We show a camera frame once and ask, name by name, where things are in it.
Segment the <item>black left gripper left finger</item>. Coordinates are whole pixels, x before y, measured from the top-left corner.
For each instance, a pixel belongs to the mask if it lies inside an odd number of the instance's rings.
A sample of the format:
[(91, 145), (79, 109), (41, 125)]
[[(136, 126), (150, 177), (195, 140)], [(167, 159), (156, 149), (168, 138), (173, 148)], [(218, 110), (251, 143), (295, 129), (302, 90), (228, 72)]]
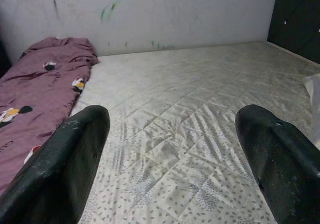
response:
[(66, 119), (0, 196), (0, 224), (78, 224), (110, 126), (100, 105)]

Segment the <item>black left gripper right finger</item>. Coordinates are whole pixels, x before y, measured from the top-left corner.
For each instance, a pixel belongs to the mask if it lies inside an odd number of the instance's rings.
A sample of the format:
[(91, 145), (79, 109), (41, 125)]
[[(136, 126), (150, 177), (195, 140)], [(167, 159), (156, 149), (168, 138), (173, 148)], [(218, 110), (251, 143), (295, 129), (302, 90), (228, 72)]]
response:
[(320, 150), (296, 126), (258, 105), (240, 109), (235, 126), (278, 224), (320, 224)]

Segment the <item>white pillow green tree print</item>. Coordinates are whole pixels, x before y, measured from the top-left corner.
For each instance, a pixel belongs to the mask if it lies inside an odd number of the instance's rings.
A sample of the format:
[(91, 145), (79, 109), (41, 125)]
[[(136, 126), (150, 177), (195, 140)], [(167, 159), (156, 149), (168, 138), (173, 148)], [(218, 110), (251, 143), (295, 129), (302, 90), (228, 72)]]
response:
[(304, 79), (312, 108), (311, 141), (320, 150), (320, 73)]

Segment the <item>purple cartoon print blanket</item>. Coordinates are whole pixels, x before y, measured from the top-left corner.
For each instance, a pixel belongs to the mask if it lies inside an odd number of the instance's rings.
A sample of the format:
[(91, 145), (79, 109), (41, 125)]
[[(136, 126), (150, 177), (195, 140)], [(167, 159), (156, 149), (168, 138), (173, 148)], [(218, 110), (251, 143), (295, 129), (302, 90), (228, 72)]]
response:
[(98, 63), (86, 38), (46, 38), (0, 79), (0, 195), (69, 117)]

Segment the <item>grey patterned mattress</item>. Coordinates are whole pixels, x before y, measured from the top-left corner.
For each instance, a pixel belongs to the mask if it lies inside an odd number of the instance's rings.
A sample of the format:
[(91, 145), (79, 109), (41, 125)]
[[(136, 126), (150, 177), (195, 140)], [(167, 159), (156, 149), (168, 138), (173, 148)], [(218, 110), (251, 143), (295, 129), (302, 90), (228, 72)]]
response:
[(320, 65), (273, 45), (101, 56), (74, 106), (110, 132), (79, 224), (278, 224), (239, 144), (256, 104), (311, 131), (303, 80)]

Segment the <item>black tufted headboard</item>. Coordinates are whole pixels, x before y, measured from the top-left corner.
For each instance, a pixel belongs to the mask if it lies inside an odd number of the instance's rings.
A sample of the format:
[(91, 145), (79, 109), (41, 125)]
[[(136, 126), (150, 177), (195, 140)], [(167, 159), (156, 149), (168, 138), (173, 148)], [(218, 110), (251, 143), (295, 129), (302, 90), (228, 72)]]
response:
[(267, 40), (320, 64), (320, 0), (276, 0)]

